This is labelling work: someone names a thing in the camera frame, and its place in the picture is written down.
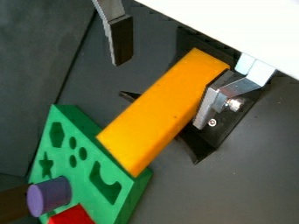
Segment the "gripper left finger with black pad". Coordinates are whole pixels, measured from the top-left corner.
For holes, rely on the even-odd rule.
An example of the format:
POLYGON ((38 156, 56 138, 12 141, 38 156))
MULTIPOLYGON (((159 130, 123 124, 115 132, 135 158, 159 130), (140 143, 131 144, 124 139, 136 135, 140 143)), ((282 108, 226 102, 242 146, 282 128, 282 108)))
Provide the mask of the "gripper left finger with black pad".
POLYGON ((103 20, 111 60, 115 66, 134 56, 134 18, 127 15, 122 0, 91 0, 103 20))

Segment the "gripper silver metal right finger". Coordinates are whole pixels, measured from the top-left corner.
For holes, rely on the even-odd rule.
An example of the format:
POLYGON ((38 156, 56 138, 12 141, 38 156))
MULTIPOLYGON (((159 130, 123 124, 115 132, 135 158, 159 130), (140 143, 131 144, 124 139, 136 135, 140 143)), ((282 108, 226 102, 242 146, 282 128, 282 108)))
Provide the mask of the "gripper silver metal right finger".
POLYGON ((193 125, 202 130, 225 108, 238 112, 245 105, 239 97, 261 89, 275 71, 266 62, 242 53, 234 70, 227 69, 209 84, 193 125))

